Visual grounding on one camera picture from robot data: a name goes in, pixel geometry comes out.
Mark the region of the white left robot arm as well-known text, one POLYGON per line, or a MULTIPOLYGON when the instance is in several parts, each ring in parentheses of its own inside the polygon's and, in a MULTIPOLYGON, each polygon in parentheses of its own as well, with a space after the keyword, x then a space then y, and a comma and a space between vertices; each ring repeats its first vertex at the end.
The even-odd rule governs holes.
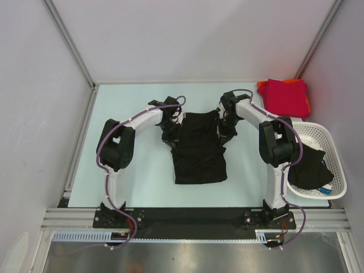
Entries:
POLYGON ((130 230, 138 227, 138 222, 125 212, 126 198, 114 201, 118 197, 118 176, 133 159, 136 137, 148 128, 158 126, 162 130, 162 142, 176 148, 184 118, 182 106, 186 100, 185 96, 168 96, 163 102, 152 100, 144 110, 123 122, 113 119, 105 122, 96 149, 96 164, 105 172, 105 197, 101 212, 111 226, 117 228, 127 222, 130 230))

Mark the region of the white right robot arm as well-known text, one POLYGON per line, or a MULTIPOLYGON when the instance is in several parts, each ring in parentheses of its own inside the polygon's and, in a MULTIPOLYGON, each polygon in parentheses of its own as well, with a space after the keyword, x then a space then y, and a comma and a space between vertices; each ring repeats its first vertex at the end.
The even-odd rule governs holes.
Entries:
POLYGON ((267 190, 258 224, 276 228, 289 215, 288 173, 303 156, 303 143, 289 117, 278 117, 253 103, 253 93, 226 92, 218 104, 218 135, 221 144, 237 136, 236 125, 245 120, 259 133, 259 154, 267 167, 267 190))

